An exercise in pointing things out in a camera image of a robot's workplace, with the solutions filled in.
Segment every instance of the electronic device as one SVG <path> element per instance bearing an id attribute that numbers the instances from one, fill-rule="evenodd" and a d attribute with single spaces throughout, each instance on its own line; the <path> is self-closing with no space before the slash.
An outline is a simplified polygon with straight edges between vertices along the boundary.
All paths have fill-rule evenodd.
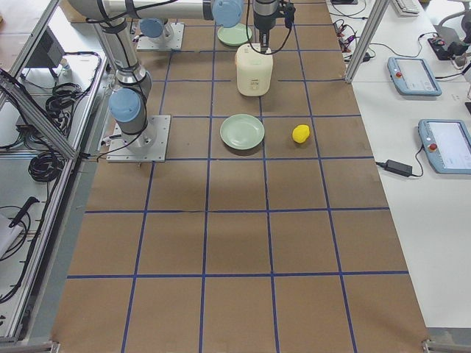
<path id="1" fill-rule="evenodd" d="M 471 174 L 471 137 L 463 121 L 422 119 L 419 135 L 437 173 Z"/>
<path id="2" fill-rule="evenodd" d="M 444 26 L 444 23 L 452 18 L 461 17 L 461 28 L 465 33 L 464 38 L 460 38 L 455 29 Z M 465 10 L 444 17 L 439 24 L 433 26 L 437 37 L 428 40 L 433 52 L 439 60 L 449 60 L 463 55 L 471 44 L 471 11 Z"/>
<path id="3" fill-rule="evenodd" d="M 415 0 L 391 0 L 391 3 L 399 16 L 417 17 L 420 13 L 420 8 Z"/>
<path id="4" fill-rule="evenodd" d="M 442 89 L 424 59 L 390 57 L 388 69 L 400 94 L 405 96 L 440 96 Z"/>
<path id="5" fill-rule="evenodd" d="M 65 52 L 49 27 L 43 33 L 32 56 L 26 64 L 27 68 L 56 68 Z"/>

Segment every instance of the green plate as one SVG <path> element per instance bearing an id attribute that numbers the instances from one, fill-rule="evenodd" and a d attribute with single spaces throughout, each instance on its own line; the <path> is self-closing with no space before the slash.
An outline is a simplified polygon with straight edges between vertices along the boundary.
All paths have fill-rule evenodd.
<path id="1" fill-rule="evenodd" d="M 252 149 L 263 140 L 265 129 L 255 116 L 236 114 L 221 125 L 221 138 L 233 149 Z"/>
<path id="2" fill-rule="evenodd" d="M 228 46 L 241 46 L 247 42 L 247 34 L 245 32 L 245 24 L 236 24 L 234 27 L 218 30 L 218 38 L 221 42 Z M 252 30 L 249 28 L 249 38 L 252 37 Z"/>

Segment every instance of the cardboard surface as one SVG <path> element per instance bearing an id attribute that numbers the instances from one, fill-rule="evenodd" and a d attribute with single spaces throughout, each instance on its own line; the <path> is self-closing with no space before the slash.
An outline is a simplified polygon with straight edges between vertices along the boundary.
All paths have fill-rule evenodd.
<path id="1" fill-rule="evenodd" d="M 302 8 L 319 23 L 296 27 L 286 47 L 296 50 L 275 56 L 261 98 L 238 93 L 234 51 L 211 23 L 185 28 L 190 52 L 139 54 L 156 74 L 152 111 L 172 114 L 168 159 L 100 163 L 56 322 L 64 351 L 83 352 L 83 334 L 103 331 L 103 352 L 422 351 L 425 326 L 327 6 Z M 286 29 L 271 35 L 275 47 Z M 244 153 L 219 136 L 236 113 L 266 128 Z M 291 139 L 298 124 L 311 128 L 304 144 Z M 100 306 L 111 293 L 108 326 Z M 82 311 L 89 331 L 70 322 Z"/>

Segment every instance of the black power brick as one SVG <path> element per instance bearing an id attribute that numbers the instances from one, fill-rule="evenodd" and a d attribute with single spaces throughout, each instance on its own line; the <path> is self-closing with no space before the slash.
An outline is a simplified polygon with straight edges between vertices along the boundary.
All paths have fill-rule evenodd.
<path id="1" fill-rule="evenodd" d="M 387 160 L 385 163 L 376 162 L 385 171 L 402 175 L 403 177 L 412 176 L 412 167 L 407 164 L 396 162 L 395 160 Z"/>

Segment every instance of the grid lines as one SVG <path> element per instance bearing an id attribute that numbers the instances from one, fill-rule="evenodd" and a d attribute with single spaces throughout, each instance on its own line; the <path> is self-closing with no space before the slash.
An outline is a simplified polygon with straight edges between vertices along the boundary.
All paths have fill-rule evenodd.
<path id="1" fill-rule="evenodd" d="M 308 3 L 302 3 L 302 4 L 324 4 L 323 1 L 321 2 L 308 2 Z M 296 49 L 287 49 L 286 51 L 292 51 L 294 53 L 297 53 L 298 58 L 299 58 L 299 65 L 301 67 L 301 72 L 302 72 L 302 79 L 281 79 L 278 82 L 299 82 L 300 85 L 303 86 L 304 91 L 302 94 L 305 94 L 306 100 L 307 100 L 307 107 L 308 107 L 308 115 L 270 115 L 267 114 L 265 115 L 263 113 L 263 98 L 258 97 L 258 118 L 261 120 L 262 123 L 267 122 L 267 121 L 274 121 L 275 119 L 290 119 L 290 118 L 306 118 L 310 121 L 313 131 L 312 131 L 312 137 L 314 138 L 314 145 L 310 146 L 310 148 L 313 149 L 312 155 L 315 155 L 315 157 L 267 157 L 266 153 L 266 148 L 267 148 L 267 143 L 264 140 L 261 143 L 261 157 L 260 155 L 257 154 L 257 157 L 250 157 L 250 156 L 235 156 L 235 157 L 225 157 L 225 158 L 216 158 L 214 157 L 217 154 L 214 150 L 214 129 L 215 129 L 215 119 L 225 119 L 227 118 L 226 115 L 214 115 L 214 101 L 216 99 L 216 94 L 215 94 L 215 83 L 217 82 L 232 82 L 233 79 L 215 79 L 216 77 L 216 54 L 218 52 L 222 51 L 229 51 L 229 52 L 234 52 L 233 50 L 221 50 L 217 49 L 217 29 L 218 27 L 215 25 L 189 25 L 185 26 L 186 29 L 191 29 L 191 27 L 207 27 L 207 28 L 212 28 L 213 29 L 213 48 L 212 50 L 201 50 L 199 52 L 201 53 L 212 53 L 212 62 L 211 62 L 211 79 L 176 79 L 172 80 L 169 79 L 169 73 L 171 70 L 171 64 L 172 64 L 172 57 L 174 56 L 174 53 L 172 52 L 169 57 L 169 61 L 167 63 L 166 67 L 166 75 L 165 79 L 156 79 L 153 80 L 153 82 L 163 82 L 163 91 L 160 97 L 160 108 L 159 108 L 159 114 L 163 113 L 164 109 L 164 104 L 166 99 L 170 96 L 169 92 L 167 90 L 168 88 L 168 83 L 170 82 L 207 82 L 209 84 L 210 82 L 210 101 L 209 101 L 209 114 L 208 115 L 173 115 L 172 119 L 184 119 L 184 118 L 207 118 L 209 121 L 208 124 L 208 141 L 207 141 L 207 148 L 205 147 L 205 150 L 207 151 L 206 154 L 202 154 L 202 157 L 180 157 L 177 155 L 176 157 L 172 158 L 167 158 L 166 161 L 170 163 L 182 163 L 182 164 L 189 164 L 185 162 L 199 162 L 201 165 L 205 164 L 205 176 L 206 176 L 206 183 L 205 183 L 205 189 L 203 189 L 203 186 L 201 187 L 201 190 L 204 190 L 204 209 L 202 209 L 203 203 L 201 203 L 201 207 L 198 207 L 196 210 L 171 210 L 171 209 L 162 209 L 159 210 L 158 207 L 152 207 L 151 203 L 151 198 L 152 198 L 152 192 L 153 190 L 157 190 L 158 192 L 158 180 L 157 180 L 157 175 L 160 170 L 163 170 L 165 168 L 165 165 L 160 165 L 158 163 L 152 163 L 152 168 L 150 171 L 150 176 L 149 176 L 149 181 L 147 185 L 147 190 L 146 190 L 146 201 L 144 208 L 142 210 L 87 210 L 85 211 L 85 214 L 87 215 L 101 215 L 101 214 L 115 214 L 115 215 L 120 215 L 120 214 L 135 214 L 135 215 L 142 215 L 142 225 L 141 225 L 141 231 L 139 234 L 138 238 L 138 250 L 136 253 L 135 257 L 135 265 L 134 265 L 134 271 L 130 274 L 70 274 L 67 278 L 69 281 L 82 281 L 82 280 L 89 280 L 89 279 L 129 279 L 132 280 L 131 284 L 131 291 L 130 291 L 130 297 L 129 297 L 129 303 L 127 306 L 127 315 L 126 315 L 126 321 L 124 323 L 124 331 L 122 334 L 122 342 L 121 342 L 121 353 L 129 352 L 130 347 L 128 345 L 132 345 L 132 343 L 129 341 L 128 342 L 128 335 L 130 334 L 131 330 L 130 327 L 133 325 L 133 304 L 135 300 L 137 300 L 136 296 L 138 294 L 136 293 L 136 285 L 141 279 L 193 279 L 193 281 L 201 281 L 201 291 L 199 294 L 199 321 L 197 322 L 197 344 L 198 344 L 198 352 L 199 353 L 204 353 L 204 352 L 209 352 L 209 349 L 205 346 L 206 345 L 206 340 L 208 339 L 208 312 L 210 312 L 211 307 L 208 305 L 211 305 L 210 300 L 208 299 L 211 291 L 211 285 L 213 284 L 212 281 L 229 281 L 231 279 L 261 279 L 263 281 L 266 281 L 266 289 L 268 291 L 268 279 L 270 283 L 270 291 L 271 291 L 271 298 L 266 298 L 266 300 L 271 300 L 271 310 L 272 312 L 270 315 L 272 315 L 272 324 L 273 327 L 270 327 L 271 332 L 273 332 L 273 347 L 275 348 L 276 353 L 280 352 L 285 352 L 286 349 L 283 348 L 284 342 L 282 341 L 283 336 L 283 328 L 280 325 L 280 322 L 282 322 L 283 318 L 283 306 L 280 306 L 280 301 L 282 301 L 281 298 L 283 298 L 283 295 L 278 295 L 279 292 L 277 290 L 280 290 L 279 287 L 281 287 L 280 282 L 282 281 L 282 278 L 298 278 L 298 279 L 314 279 L 314 278 L 321 278 L 321 277 L 330 277 L 332 279 L 335 279 L 339 281 L 339 303 L 341 304 L 341 310 L 344 310 L 345 318 L 342 321 L 342 325 L 344 324 L 345 326 L 345 341 L 347 342 L 346 344 L 351 347 L 351 352 L 352 353 L 358 353 L 362 352 L 362 347 L 357 346 L 358 341 L 357 337 L 355 336 L 356 331 L 354 330 L 354 323 L 353 323 L 353 318 L 352 318 L 352 309 L 351 309 L 351 301 L 353 300 L 352 298 L 349 297 L 350 292 L 348 292 L 347 284 L 344 279 L 348 278 L 361 278 L 361 277 L 375 277 L 375 276 L 391 276 L 391 277 L 408 277 L 409 272 L 405 269 L 401 268 L 396 268 L 395 266 L 392 267 L 391 270 L 388 271 L 345 271 L 345 270 L 358 270 L 358 268 L 349 268 L 348 265 L 345 265 L 344 268 L 342 268 L 342 262 L 341 262 L 341 244 L 339 244 L 339 235 L 336 234 L 336 227 L 334 224 L 334 216 L 335 212 L 339 211 L 348 211 L 349 213 L 362 213 L 362 212 L 372 212 L 372 211 L 389 211 L 389 207 L 386 206 L 375 206 L 375 207 L 363 207 L 362 204 L 360 204 L 357 207 L 333 207 L 331 200 L 329 198 L 329 189 L 328 189 L 328 177 L 325 172 L 325 163 L 329 163 L 331 161 L 350 161 L 350 160 L 363 160 L 363 161 L 373 161 L 374 157 L 371 154 L 365 153 L 365 155 L 358 155 L 358 156 L 350 156 L 350 155 L 339 155 L 336 156 L 334 155 L 333 157 L 323 157 L 321 153 L 321 146 L 319 142 L 319 131 L 316 128 L 317 127 L 317 120 L 318 118 L 329 118 L 329 119 L 336 119 L 336 118 L 358 118 L 361 117 L 360 114 L 332 114 L 332 115 L 325 115 L 325 114 L 316 114 L 314 109 L 313 109 L 313 104 L 314 102 L 311 101 L 310 98 L 310 92 L 309 92 L 309 84 L 311 82 L 338 82 L 341 81 L 341 79 L 306 79 L 306 73 L 305 73 L 305 66 L 303 65 L 302 61 L 302 52 L 304 51 L 334 51 L 334 52 L 340 52 L 338 49 L 333 50 L 333 49 L 301 49 L 300 48 L 300 41 L 298 39 L 298 34 L 297 30 L 299 28 L 306 28 L 309 26 L 316 26 L 316 27 L 321 27 L 321 26 L 331 26 L 327 24 L 297 24 L 294 25 L 293 32 L 291 33 L 292 36 L 295 38 L 296 42 Z M 209 43 L 206 43 L 206 48 L 210 48 Z M 261 186 L 264 188 L 264 207 L 262 204 L 259 204 L 259 207 L 254 207 L 253 210 L 251 209 L 226 209 L 226 208 L 221 208 L 221 209 L 216 209 L 212 210 L 211 209 L 211 202 L 213 202 L 213 199 L 211 198 L 212 191 L 210 189 L 211 182 L 216 178 L 215 175 L 211 175 L 212 171 L 212 165 L 217 162 L 234 162 L 234 163 L 245 163 L 245 162 L 259 162 L 263 166 L 263 185 Z M 313 207 L 306 207 L 306 208 L 296 208 L 296 206 L 305 206 L 304 204 L 295 204 L 294 207 L 291 208 L 283 208 L 282 205 L 278 205 L 281 208 L 272 208 L 270 205 L 270 189 L 269 189 L 269 183 L 270 183 L 270 172 L 271 170 L 268 168 L 270 163 L 278 163 L 282 161 L 290 161 L 290 162 L 299 162 L 303 161 L 306 163 L 314 163 L 319 165 L 319 170 L 320 170 L 320 185 L 319 189 L 322 189 L 322 195 L 325 198 L 325 204 L 307 204 L 306 206 L 313 206 Z M 146 221 L 148 223 L 150 220 L 147 219 L 148 215 L 154 215 L 154 214 L 185 214 L 185 213 L 199 213 L 201 214 L 201 219 L 203 219 L 202 215 L 204 214 L 204 227 L 203 227 L 203 232 L 202 234 L 198 234 L 198 236 L 202 237 L 202 262 L 201 262 L 201 271 L 199 269 L 193 269 L 194 271 L 188 271 L 188 273 L 169 273 L 167 271 L 162 271 L 162 273 L 159 273 L 158 269 L 155 272 L 149 271 L 149 273 L 140 273 L 139 271 L 139 263 L 141 261 L 141 254 L 142 254 L 142 248 L 145 248 L 145 237 L 146 235 Z M 313 268 L 314 271 L 290 271 L 291 269 L 288 268 L 287 271 L 276 271 L 277 269 L 277 253 L 275 251 L 275 245 L 279 245 L 277 242 L 277 238 L 274 236 L 276 234 L 276 229 L 275 229 L 275 214 L 281 214 L 281 213 L 326 213 L 326 221 L 325 224 L 328 224 L 329 226 L 329 241 L 331 239 L 331 242 L 333 244 L 333 252 L 335 254 L 332 255 L 332 259 L 335 258 L 335 262 L 332 260 L 332 268 L 325 267 L 325 271 L 316 271 L 319 270 L 319 268 Z M 269 267 L 266 266 L 258 268 L 259 271 L 255 271 L 255 273 L 249 273 L 252 269 L 249 268 L 248 271 L 240 271 L 240 273 L 237 272 L 237 270 L 234 270 L 235 273 L 213 273 L 217 272 L 212 271 L 213 266 L 212 263 L 210 262 L 210 237 L 208 237 L 208 230 L 212 231 L 210 228 L 210 220 L 212 216 L 215 215 L 221 215 L 221 214 L 234 214 L 234 215 L 248 215 L 248 214 L 259 214 L 259 217 L 262 218 L 262 215 L 266 217 L 266 243 L 263 243 L 264 246 L 266 246 L 265 249 L 268 251 L 268 261 L 269 261 Z M 178 272 L 179 270 L 175 270 L 174 268 L 170 268 L 170 271 L 175 271 Z"/>

